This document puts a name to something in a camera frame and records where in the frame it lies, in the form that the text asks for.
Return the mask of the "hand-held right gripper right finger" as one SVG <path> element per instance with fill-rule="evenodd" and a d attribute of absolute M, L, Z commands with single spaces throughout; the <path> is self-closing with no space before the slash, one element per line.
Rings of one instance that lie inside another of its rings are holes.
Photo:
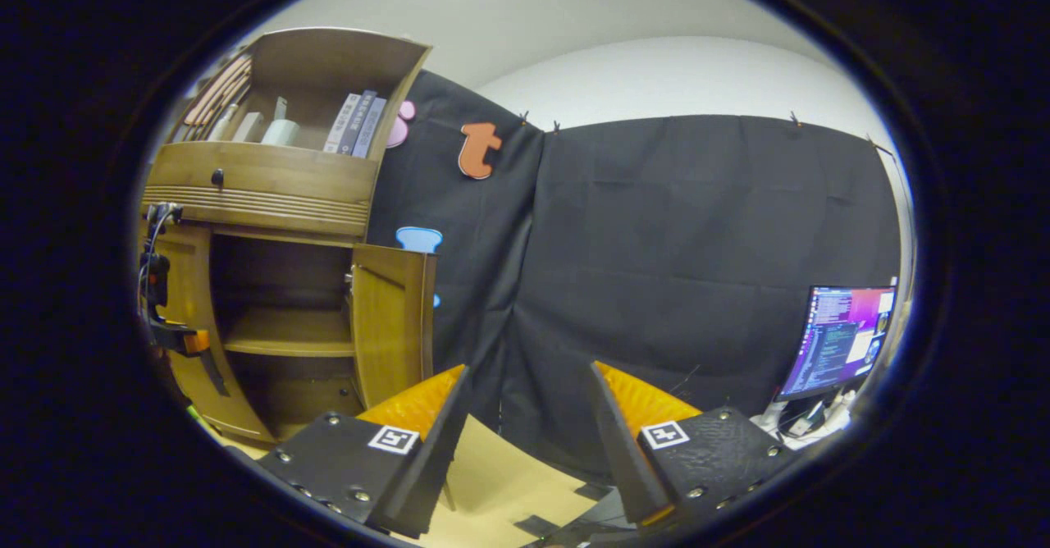
<path fill-rule="evenodd" d="M 640 532 L 714 522 L 798 460 L 740 410 L 695 409 L 609 364 L 590 364 L 587 387 L 625 517 Z"/>

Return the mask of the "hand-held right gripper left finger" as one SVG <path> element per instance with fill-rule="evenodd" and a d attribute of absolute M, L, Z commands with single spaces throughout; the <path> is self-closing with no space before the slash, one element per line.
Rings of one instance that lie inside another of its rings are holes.
<path fill-rule="evenodd" d="M 326 410 L 258 460 L 259 472 L 334 514 L 420 538 L 468 417 L 470 370 L 446 368 L 357 416 Z"/>

